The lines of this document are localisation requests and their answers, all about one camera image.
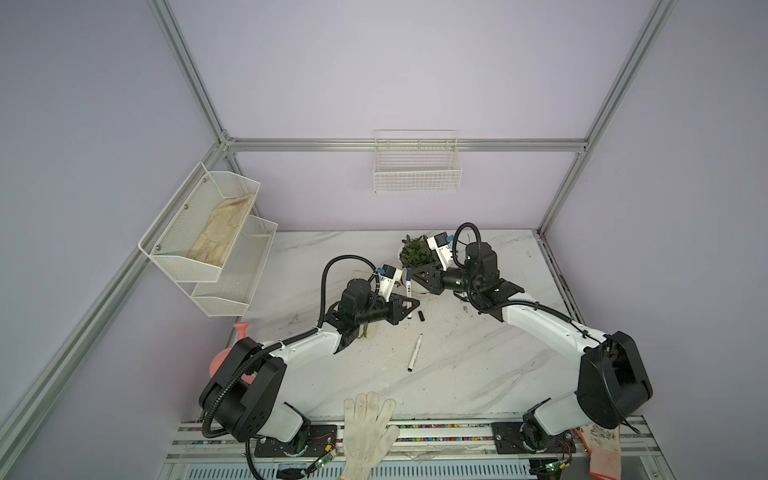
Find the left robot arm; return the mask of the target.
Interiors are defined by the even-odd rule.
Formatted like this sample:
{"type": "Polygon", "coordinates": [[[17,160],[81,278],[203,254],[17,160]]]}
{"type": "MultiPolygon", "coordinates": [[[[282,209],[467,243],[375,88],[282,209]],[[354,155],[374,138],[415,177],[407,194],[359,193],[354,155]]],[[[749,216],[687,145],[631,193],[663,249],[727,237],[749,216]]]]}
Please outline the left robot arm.
{"type": "Polygon", "coordinates": [[[230,435],[239,442],[257,437],[286,444],[303,441],[310,421],[278,400],[287,372],[341,352],[367,324],[396,326],[419,306],[417,299],[381,296],[368,281],[353,279],[341,299],[325,310],[320,326],[268,344],[250,337],[237,341],[200,395],[202,435],[230,435]]]}

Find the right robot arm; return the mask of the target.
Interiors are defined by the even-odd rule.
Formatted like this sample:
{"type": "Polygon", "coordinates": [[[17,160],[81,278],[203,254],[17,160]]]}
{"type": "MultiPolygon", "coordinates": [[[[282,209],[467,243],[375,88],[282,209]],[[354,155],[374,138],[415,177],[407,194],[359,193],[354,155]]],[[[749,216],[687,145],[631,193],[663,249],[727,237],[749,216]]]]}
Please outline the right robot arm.
{"type": "Polygon", "coordinates": [[[429,237],[435,262],[414,267],[410,277],[430,293],[450,290],[478,313],[520,328],[568,360],[577,370],[574,392],[547,398],[523,416],[524,449],[542,452],[571,429],[596,424],[614,429],[653,396],[653,388],[634,339],[587,327],[545,305],[500,275],[496,252],[486,242],[465,246],[444,233],[429,237]]]}

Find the white marker blue tip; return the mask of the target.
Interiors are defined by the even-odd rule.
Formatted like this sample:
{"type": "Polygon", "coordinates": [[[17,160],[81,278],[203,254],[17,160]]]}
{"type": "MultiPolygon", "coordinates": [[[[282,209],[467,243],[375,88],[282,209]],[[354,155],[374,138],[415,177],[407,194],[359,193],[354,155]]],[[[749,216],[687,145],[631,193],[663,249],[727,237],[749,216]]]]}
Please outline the white marker blue tip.
{"type": "Polygon", "coordinates": [[[411,272],[410,268],[406,268],[404,272],[404,285],[406,289],[406,296],[409,299],[408,308],[411,308],[413,305],[411,301],[411,299],[413,298],[413,292],[412,292],[412,280],[411,280],[410,272],[411,272]]]}

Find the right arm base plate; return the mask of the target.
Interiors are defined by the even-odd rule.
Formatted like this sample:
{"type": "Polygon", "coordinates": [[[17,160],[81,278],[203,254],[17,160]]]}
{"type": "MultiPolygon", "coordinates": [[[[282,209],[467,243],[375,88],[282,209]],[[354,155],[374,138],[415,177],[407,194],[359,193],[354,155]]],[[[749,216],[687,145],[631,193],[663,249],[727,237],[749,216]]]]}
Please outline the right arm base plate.
{"type": "Polygon", "coordinates": [[[494,422],[492,438],[498,454],[569,454],[575,451],[571,432],[546,434],[531,422],[494,422]]]}

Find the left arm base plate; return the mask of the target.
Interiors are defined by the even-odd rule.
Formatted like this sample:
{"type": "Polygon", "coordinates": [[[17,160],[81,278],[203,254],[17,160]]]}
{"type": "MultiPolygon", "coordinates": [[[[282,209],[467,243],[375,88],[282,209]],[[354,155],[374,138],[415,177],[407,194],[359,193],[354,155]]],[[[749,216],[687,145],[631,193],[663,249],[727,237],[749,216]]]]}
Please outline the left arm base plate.
{"type": "Polygon", "coordinates": [[[319,457],[328,447],[337,443],[338,426],[312,424],[290,442],[280,442],[271,437],[257,437],[251,440],[251,451],[256,458],[319,457]]]}

